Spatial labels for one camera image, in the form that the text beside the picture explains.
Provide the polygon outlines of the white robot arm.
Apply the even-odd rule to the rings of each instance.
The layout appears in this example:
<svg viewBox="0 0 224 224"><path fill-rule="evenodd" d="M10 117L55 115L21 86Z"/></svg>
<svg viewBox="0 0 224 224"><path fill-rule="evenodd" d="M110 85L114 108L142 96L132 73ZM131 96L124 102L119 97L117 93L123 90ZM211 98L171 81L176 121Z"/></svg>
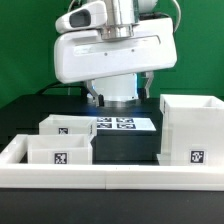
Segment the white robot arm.
<svg viewBox="0 0 224 224"><path fill-rule="evenodd" d="M55 22L54 67L62 83L82 81L97 106L149 97L156 70L177 62L179 20L154 10L158 0L81 0Z"/></svg>

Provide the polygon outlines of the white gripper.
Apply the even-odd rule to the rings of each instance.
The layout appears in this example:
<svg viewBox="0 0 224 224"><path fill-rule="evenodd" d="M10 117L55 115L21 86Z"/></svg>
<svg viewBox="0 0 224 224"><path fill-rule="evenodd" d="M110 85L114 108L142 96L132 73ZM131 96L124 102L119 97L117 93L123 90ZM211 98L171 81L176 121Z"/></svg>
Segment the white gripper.
<svg viewBox="0 0 224 224"><path fill-rule="evenodd" d="M98 30L61 35L54 45L56 78L62 83L86 81L93 102L101 107L104 97L91 80L143 72L141 93L148 99L153 71L172 68L177 62L173 22L171 18L140 21L133 31L132 37L120 40L103 40Z"/></svg>

